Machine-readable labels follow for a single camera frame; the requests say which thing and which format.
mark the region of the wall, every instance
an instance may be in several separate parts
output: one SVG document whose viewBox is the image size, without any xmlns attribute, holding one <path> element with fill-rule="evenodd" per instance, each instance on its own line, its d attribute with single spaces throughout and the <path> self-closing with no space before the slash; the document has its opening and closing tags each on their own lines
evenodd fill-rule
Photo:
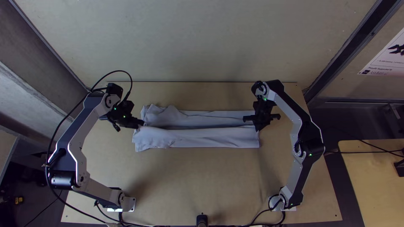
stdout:
<svg viewBox="0 0 404 227">
<path fill-rule="evenodd" d="M 87 86 L 124 69 L 136 81 L 281 79 L 302 88 L 374 2 L 16 0 Z"/>
<path fill-rule="evenodd" d="M 0 101 L 1 115 L 18 122 L 17 126 L 6 126 L 39 142 L 48 143 L 43 138 L 52 137 L 56 126 L 63 119 L 65 113 L 1 62 L 0 91 L 4 94 Z M 72 119 L 69 118 L 62 124 L 56 138 L 62 135 L 71 122 Z"/>
<path fill-rule="evenodd" d="M 319 94 L 319 98 L 403 100 L 404 75 L 401 77 L 357 75 L 403 27 L 404 5 Z"/>
<path fill-rule="evenodd" d="M 85 89 L 5 0 L 0 1 L 0 28 L 0 61 L 63 112 L 69 112 L 86 94 Z"/>
</svg>

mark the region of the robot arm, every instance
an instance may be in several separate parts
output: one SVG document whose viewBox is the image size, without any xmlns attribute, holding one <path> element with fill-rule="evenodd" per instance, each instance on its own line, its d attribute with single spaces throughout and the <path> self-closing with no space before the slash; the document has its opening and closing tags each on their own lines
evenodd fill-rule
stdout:
<svg viewBox="0 0 404 227">
<path fill-rule="evenodd" d="M 279 195 L 272 197 L 270 201 L 271 206 L 279 199 L 282 201 L 274 210 L 290 209 L 303 201 L 302 189 L 311 167 L 324 153 L 321 131 L 312 122 L 309 114 L 285 93 L 284 86 L 279 80 L 257 81 L 251 91 L 257 98 L 253 105 L 255 115 L 245 116 L 243 119 L 252 120 L 256 131 L 270 124 L 274 118 L 280 119 L 280 115 L 271 114 L 273 106 L 278 106 L 293 123 L 290 132 L 290 152 L 294 158 L 292 170 L 286 186 L 282 187 Z"/>
<path fill-rule="evenodd" d="M 85 137 L 98 119 L 110 121 L 117 131 L 120 126 L 137 129 L 138 125 L 144 124 L 142 120 L 132 117 L 133 103 L 125 99 L 121 101 L 122 91 L 121 87 L 110 83 L 105 93 L 93 92 L 87 96 L 83 110 L 58 140 L 55 151 L 49 157 L 47 176 L 51 187 L 73 190 L 98 200 L 108 211 L 117 212 L 134 211 L 136 199 L 127 197 L 120 188 L 107 187 L 91 179 L 81 149 Z M 283 84 L 279 80 L 258 81 L 251 91 L 257 98 L 253 105 L 255 115 L 245 116 L 244 120 L 252 120 L 257 131 L 262 130 L 274 118 L 280 118 L 279 114 L 271 114 L 272 107 L 276 105 L 293 122 L 290 133 L 291 153 L 294 157 L 292 171 L 279 196 L 273 197 L 276 201 L 282 200 L 278 208 L 292 208 L 302 202 L 302 189 L 311 166 L 324 153 L 320 129 L 284 92 Z"/>
<path fill-rule="evenodd" d="M 108 120 L 119 131 L 119 126 L 138 128 L 143 125 L 130 114 L 131 101 L 121 101 L 123 89 L 116 84 L 108 84 L 107 90 L 93 92 L 84 100 L 84 108 L 58 140 L 56 149 L 49 157 L 51 187 L 73 190 L 94 198 L 108 211 L 134 211 L 135 198 L 127 197 L 120 188 L 107 187 L 90 177 L 87 160 L 81 149 L 84 139 L 98 119 Z"/>
</svg>

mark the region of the metal frame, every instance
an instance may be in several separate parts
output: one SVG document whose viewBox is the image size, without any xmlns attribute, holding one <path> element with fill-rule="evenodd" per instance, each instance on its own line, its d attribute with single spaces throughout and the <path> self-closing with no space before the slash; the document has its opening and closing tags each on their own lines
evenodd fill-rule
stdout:
<svg viewBox="0 0 404 227">
<path fill-rule="evenodd" d="M 321 91 L 356 57 L 403 3 L 404 0 L 378 0 L 372 6 L 342 48 L 305 92 L 304 98 L 308 106 L 313 106 Z"/>
</svg>

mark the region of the beige wall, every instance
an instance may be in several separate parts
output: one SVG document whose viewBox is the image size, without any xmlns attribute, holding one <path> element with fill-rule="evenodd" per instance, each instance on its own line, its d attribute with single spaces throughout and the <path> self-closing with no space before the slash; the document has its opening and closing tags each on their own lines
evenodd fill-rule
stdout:
<svg viewBox="0 0 404 227">
<path fill-rule="evenodd" d="M 404 75 L 401 77 L 357 75 L 403 27 L 404 6 L 401 6 L 319 97 L 403 100 Z"/>
<path fill-rule="evenodd" d="M 124 69 L 136 81 L 280 79 L 305 88 L 375 0 L 16 2 L 87 86 Z"/>
</svg>

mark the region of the wooden table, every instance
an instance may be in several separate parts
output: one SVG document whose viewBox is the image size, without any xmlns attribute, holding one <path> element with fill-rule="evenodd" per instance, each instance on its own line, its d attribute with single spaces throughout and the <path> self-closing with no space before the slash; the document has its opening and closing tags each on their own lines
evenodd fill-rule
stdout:
<svg viewBox="0 0 404 227">
<path fill-rule="evenodd" d="M 126 92 L 128 82 L 117 83 Z M 175 105 L 181 110 L 251 110 L 256 100 L 253 83 L 135 82 L 129 100 L 140 115 L 143 105 Z M 307 110 L 301 89 L 285 84 L 286 92 Z M 109 187 L 121 187 L 136 197 L 133 213 L 124 220 L 149 225 L 195 225 L 195 218 L 207 214 L 210 224 L 248 224 L 262 209 L 267 198 L 279 192 L 289 176 L 293 157 L 289 133 L 292 124 L 277 107 L 281 119 L 260 132 L 261 147 L 170 148 L 135 152 L 133 129 L 116 132 L 110 123 L 98 121 L 87 136 L 83 153 L 91 177 Z M 285 223 L 341 220 L 334 189 L 320 158 L 313 166 L 298 211 L 287 213 Z M 67 202 L 104 218 L 94 200 L 69 192 Z M 108 213 L 117 218 L 117 213 Z M 265 213 L 258 222 L 277 222 L 280 212 Z M 98 223 L 70 208 L 63 222 Z"/>
<path fill-rule="evenodd" d="M 404 148 L 403 139 L 366 140 L 386 150 Z M 341 152 L 380 151 L 358 140 L 338 143 Z M 366 227 L 403 225 L 404 177 L 393 163 L 402 158 L 389 153 L 342 154 Z"/>
</svg>

